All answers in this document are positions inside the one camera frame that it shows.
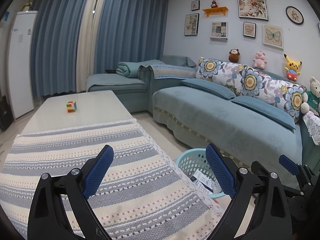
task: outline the green shirt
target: green shirt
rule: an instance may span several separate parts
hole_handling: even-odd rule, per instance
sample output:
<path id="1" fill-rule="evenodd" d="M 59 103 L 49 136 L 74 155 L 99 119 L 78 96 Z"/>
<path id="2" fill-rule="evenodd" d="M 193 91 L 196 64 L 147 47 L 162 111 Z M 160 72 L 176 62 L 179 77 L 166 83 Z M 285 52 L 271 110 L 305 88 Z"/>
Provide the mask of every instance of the green shirt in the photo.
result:
<path id="1" fill-rule="evenodd" d="M 311 106 L 314 110 L 318 111 L 320 99 L 317 98 L 311 91 L 307 91 L 306 93 L 308 95 L 308 105 Z"/>

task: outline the tiled floor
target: tiled floor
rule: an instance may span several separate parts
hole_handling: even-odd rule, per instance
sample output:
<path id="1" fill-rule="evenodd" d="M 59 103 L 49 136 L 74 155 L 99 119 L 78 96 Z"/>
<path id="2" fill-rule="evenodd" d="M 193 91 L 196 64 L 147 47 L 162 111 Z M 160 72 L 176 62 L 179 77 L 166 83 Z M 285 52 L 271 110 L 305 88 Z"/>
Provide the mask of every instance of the tiled floor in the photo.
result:
<path id="1" fill-rule="evenodd" d="M 36 109 L 30 114 L 27 114 L 23 118 L 19 119 L 17 122 L 14 122 L 5 132 L 0 134 L 0 143 L 3 143 L 3 145 L 0 147 L 0 172 L 2 170 L 4 160 L 13 144 L 13 140 L 17 134 L 22 132 L 25 125 L 29 122 L 35 112 Z M 138 123 L 173 161 L 175 161 L 182 152 L 190 149 L 188 145 L 178 141 L 165 125 L 155 123 L 149 112 L 135 113 L 132 114 L 132 116 L 137 119 Z M 220 205 L 224 209 L 228 207 L 230 200 L 231 199 L 229 196 L 224 196 L 218 199 Z M 246 231 L 254 209 L 253 201 L 254 198 L 252 197 L 246 215 L 244 216 L 236 236 L 242 235 Z"/>

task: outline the plastic basket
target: plastic basket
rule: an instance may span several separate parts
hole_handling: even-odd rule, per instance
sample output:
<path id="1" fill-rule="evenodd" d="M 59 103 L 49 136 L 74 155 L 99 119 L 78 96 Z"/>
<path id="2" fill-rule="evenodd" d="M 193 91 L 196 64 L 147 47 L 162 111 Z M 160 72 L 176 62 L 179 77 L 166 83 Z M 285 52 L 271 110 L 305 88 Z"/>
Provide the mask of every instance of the plastic basket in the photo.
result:
<path id="1" fill-rule="evenodd" d="M 215 175 L 211 171 L 207 159 L 205 158 L 205 149 L 196 148 L 187 150 L 179 155 L 176 160 L 176 165 L 186 174 L 189 178 L 195 173 L 197 169 L 204 175 L 212 180 L 215 180 Z M 208 194 L 208 197 L 216 199 L 225 196 L 221 191 L 217 194 Z"/>

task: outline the blue gripper pad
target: blue gripper pad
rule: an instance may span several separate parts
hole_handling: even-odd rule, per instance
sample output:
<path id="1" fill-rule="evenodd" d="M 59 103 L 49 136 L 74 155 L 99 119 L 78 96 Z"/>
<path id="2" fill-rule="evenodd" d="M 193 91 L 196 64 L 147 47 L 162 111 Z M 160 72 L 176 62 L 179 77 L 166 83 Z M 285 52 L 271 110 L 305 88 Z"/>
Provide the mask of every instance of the blue gripper pad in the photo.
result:
<path id="1" fill-rule="evenodd" d="M 88 173 L 84 180 L 84 190 L 82 192 L 86 200 L 97 192 L 104 175 L 107 173 L 107 170 L 113 162 L 113 157 L 113 148 L 109 146 L 105 149 L 99 160 Z"/>
<path id="2" fill-rule="evenodd" d="M 235 189 L 235 178 L 233 177 L 219 154 L 210 144 L 205 149 L 205 157 L 210 165 L 213 174 L 217 178 L 219 185 L 223 190 L 223 193 L 229 195 L 230 198 L 233 199 L 237 193 Z"/>
<path id="3" fill-rule="evenodd" d="M 279 164 L 283 166 L 292 175 L 299 175 L 299 166 L 290 160 L 287 156 L 281 155 L 279 157 Z"/>

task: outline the picture frame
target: picture frame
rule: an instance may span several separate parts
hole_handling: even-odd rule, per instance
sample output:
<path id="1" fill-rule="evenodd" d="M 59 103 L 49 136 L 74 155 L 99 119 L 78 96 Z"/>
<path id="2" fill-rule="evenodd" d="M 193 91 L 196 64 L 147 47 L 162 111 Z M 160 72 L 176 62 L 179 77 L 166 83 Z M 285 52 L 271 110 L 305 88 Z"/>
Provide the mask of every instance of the picture frame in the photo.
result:
<path id="1" fill-rule="evenodd" d="M 191 11 L 200 10 L 200 0 L 191 2 Z"/>
<path id="2" fill-rule="evenodd" d="M 263 25 L 263 44 L 283 49 L 284 39 L 281 27 Z"/>
<path id="3" fill-rule="evenodd" d="M 239 18 L 268 21 L 266 0 L 238 0 Z"/>
<path id="4" fill-rule="evenodd" d="M 285 13 L 290 21 L 292 21 L 296 25 L 301 25 L 304 22 L 304 18 L 302 13 L 293 6 L 288 6 L 285 9 Z"/>
<path id="5" fill-rule="evenodd" d="M 199 14 L 189 14 L 186 15 L 186 20 L 184 24 L 184 35 L 185 36 L 196 36 L 198 35 L 199 27 Z"/>
<path id="6" fill-rule="evenodd" d="M 212 22 L 210 38 L 228 39 L 228 22 Z"/>
<path id="7" fill-rule="evenodd" d="M 256 38 L 257 25 L 255 23 L 244 22 L 243 23 L 243 36 Z"/>

